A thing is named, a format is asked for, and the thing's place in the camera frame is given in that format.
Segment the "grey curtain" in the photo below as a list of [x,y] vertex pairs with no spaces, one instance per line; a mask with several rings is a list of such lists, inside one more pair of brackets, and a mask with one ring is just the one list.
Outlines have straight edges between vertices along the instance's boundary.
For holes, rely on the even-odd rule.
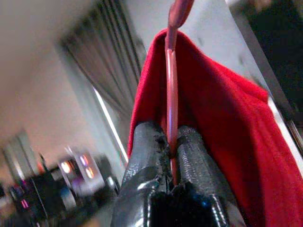
[[146,52],[122,0],[96,0],[61,45],[105,101],[129,117]]

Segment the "red shirt with white print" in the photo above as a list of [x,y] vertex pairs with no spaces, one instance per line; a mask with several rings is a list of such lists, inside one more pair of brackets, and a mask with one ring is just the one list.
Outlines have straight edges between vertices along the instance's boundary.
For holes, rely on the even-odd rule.
[[[134,130],[142,122],[159,125],[167,140],[165,36],[165,30],[155,36],[141,73],[129,158]],[[189,126],[201,135],[232,189],[244,227],[303,227],[303,178],[268,105],[267,92],[205,56],[182,32],[176,56],[178,130]],[[179,163],[179,183],[173,183],[168,140],[167,144],[169,224],[164,227],[197,227],[184,203]]]

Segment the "red wire clothes hanger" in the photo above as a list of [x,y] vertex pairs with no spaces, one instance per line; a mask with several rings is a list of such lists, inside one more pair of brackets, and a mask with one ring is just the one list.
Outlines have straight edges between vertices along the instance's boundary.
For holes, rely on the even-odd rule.
[[176,42],[178,29],[184,24],[195,0],[175,0],[169,9],[168,27],[165,37],[167,77],[167,120],[166,134],[170,147],[170,167],[173,183],[179,183],[177,155],[178,138],[178,76]]

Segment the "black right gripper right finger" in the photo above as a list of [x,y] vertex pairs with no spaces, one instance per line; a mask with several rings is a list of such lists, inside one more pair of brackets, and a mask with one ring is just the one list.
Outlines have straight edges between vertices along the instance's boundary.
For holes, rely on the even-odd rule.
[[232,189],[198,131],[178,130],[178,163],[185,205],[197,227],[244,227]]

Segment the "white framed glass door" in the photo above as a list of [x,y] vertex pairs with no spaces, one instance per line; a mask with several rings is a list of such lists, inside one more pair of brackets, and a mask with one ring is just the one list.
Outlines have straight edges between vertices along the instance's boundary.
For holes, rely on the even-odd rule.
[[106,103],[103,100],[103,98],[101,97],[101,95],[99,94],[99,92],[95,88],[93,88],[93,89],[94,89],[94,92],[95,92],[95,94],[97,96],[98,102],[99,102],[99,104],[101,106],[101,109],[102,109],[102,111],[103,111],[103,113],[105,115],[107,123],[108,123],[108,125],[109,125],[109,127],[110,127],[110,129],[112,131],[112,134],[113,134],[113,136],[115,138],[115,141],[116,141],[116,143],[117,143],[117,145],[118,145],[118,147],[120,149],[120,160],[121,161],[123,160],[124,163],[127,165],[129,159],[128,159],[126,150],[125,150],[125,148],[123,146],[123,143],[122,143],[122,141],[121,141],[121,139],[119,137],[119,134],[118,134],[118,132],[116,130],[115,124],[114,124],[114,122],[113,122],[113,120],[111,118],[111,114],[109,113],[109,111],[107,109],[107,106],[106,106]]

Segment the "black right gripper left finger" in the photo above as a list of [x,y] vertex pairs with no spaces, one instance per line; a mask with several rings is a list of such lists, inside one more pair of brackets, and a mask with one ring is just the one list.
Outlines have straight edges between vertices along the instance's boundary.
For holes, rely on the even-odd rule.
[[164,227],[169,224],[167,179],[168,144],[154,122],[138,124],[120,192],[114,203],[111,227]]

